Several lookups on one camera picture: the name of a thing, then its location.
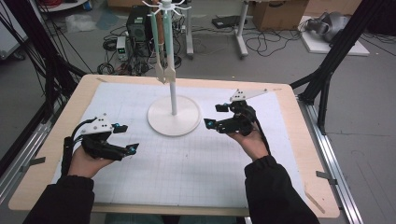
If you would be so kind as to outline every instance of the white stand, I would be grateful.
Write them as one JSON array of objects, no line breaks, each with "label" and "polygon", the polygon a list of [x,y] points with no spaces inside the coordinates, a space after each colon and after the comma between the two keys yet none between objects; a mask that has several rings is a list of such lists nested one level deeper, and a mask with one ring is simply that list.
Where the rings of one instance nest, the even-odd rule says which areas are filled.
[{"label": "white stand", "polygon": [[148,123],[155,131],[167,136],[181,136],[190,133],[198,126],[201,119],[201,112],[198,104],[190,98],[176,95],[176,72],[173,57],[171,11],[175,11],[175,8],[180,8],[177,7],[177,5],[183,2],[184,0],[179,4],[172,4],[171,0],[163,0],[158,6],[151,6],[145,3],[149,7],[159,8],[154,14],[158,13],[160,10],[164,11],[163,30],[166,52],[168,54],[168,67],[164,70],[164,76],[170,83],[171,96],[159,99],[150,106],[148,110]]},{"label": "white stand", "polygon": [[192,99],[177,96],[178,111],[172,115],[171,97],[155,101],[148,110],[148,123],[155,131],[167,136],[181,136],[192,132],[201,120],[198,104]]}]

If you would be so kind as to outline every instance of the cardboard box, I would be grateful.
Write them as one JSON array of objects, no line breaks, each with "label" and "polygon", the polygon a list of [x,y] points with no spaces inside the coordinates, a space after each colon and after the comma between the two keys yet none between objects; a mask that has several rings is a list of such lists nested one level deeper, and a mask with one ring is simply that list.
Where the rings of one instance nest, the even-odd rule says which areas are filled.
[{"label": "cardboard box", "polygon": [[340,12],[353,15],[361,0],[310,0],[306,7],[306,16],[320,16],[323,12]]},{"label": "cardboard box", "polygon": [[109,7],[128,7],[132,6],[143,6],[142,0],[107,0]]},{"label": "cardboard box", "polygon": [[258,30],[297,30],[309,0],[271,1],[258,3],[253,23]]}]

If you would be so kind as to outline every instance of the white bracket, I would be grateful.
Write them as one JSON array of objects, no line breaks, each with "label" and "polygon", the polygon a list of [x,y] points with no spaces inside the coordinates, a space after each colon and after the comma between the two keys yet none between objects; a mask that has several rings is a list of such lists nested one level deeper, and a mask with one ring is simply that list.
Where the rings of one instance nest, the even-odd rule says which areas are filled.
[{"label": "white bracket", "polygon": [[106,133],[111,132],[112,130],[113,126],[111,125],[110,120],[108,120],[106,114],[103,114],[103,116],[97,118],[81,130],[81,134]]},{"label": "white bracket", "polygon": [[157,15],[157,13],[160,12],[161,10],[163,10],[165,13],[167,13],[167,11],[172,10],[172,11],[174,11],[177,15],[181,16],[181,14],[178,13],[178,12],[175,10],[175,8],[179,8],[179,9],[182,9],[182,10],[187,10],[187,9],[190,9],[190,8],[191,8],[191,7],[177,7],[177,6],[181,5],[181,4],[183,4],[184,1],[185,1],[185,0],[182,0],[182,1],[179,2],[179,3],[174,3],[174,4],[172,4],[172,0],[163,0],[162,2],[158,2],[158,6],[150,5],[150,4],[148,4],[147,2],[145,2],[145,1],[142,1],[142,2],[143,2],[146,6],[148,6],[148,7],[157,7],[157,8],[158,8],[158,10],[156,10],[156,11],[154,12],[154,15]]},{"label": "white bracket", "polygon": [[267,89],[264,89],[264,90],[246,90],[246,91],[242,91],[242,90],[238,89],[233,94],[233,96],[230,98],[230,101],[231,102],[243,101],[243,100],[247,100],[247,99],[253,98],[255,96],[261,95],[261,94],[265,94],[267,92],[268,92]]}]

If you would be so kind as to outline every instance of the white round base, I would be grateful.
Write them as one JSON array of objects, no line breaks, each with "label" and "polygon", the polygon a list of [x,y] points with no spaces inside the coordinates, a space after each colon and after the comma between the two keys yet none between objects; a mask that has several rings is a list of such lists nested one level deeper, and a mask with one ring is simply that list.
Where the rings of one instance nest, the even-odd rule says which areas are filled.
[{"label": "white round base", "polygon": [[177,114],[172,115],[171,97],[155,101],[148,110],[148,123],[158,133],[181,136],[192,132],[199,124],[198,104],[185,96],[177,96]]}]

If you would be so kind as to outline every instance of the black metal stand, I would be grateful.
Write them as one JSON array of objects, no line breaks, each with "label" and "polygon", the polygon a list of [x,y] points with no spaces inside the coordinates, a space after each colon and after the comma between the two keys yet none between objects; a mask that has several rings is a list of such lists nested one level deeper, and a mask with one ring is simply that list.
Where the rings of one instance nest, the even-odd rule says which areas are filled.
[{"label": "black metal stand", "polygon": [[[2,160],[0,160],[0,177],[14,161],[36,126],[40,122],[47,122],[47,120],[54,114],[54,103],[58,97],[62,95],[69,98],[72,95],[78,84],[76,77],[73,77],[73,75],[82,77],[87,74],[67,62],[58,52],[40,20],[36,16],[35,11],[32,8],[31,1],[4,0],[4,3],[18,21],[23,31],[29,37],[30,42],[34,45],[36,52],[39,54],[32,54],[30,48],[15,31],[13,25],[9,23],[7,17],[0,17],[0,22],[25,49],[37,73],[45,77],[46,102],[40,107],[36,115],[29,122],[6,155]],[[31,74],[35,73],[34,70],[26,72]]]},{"label": "black metal stand", "polygon": [[318,126],[322,134],[326,134],[324,126],[332,75],[341,61],[347,56],[350,49],[355,45],[372,18],[387,2],[389,2],[389,0],[362,0],[349,23],[346,25],[346,28],[335,40],[334,45],[320,67],[309,76],[303,77],[290,84],[293,89],[296,89],[309,83],[304,92],[298,95],[299,100],[307,105],[312,105],[315,98],[321,92]]}]

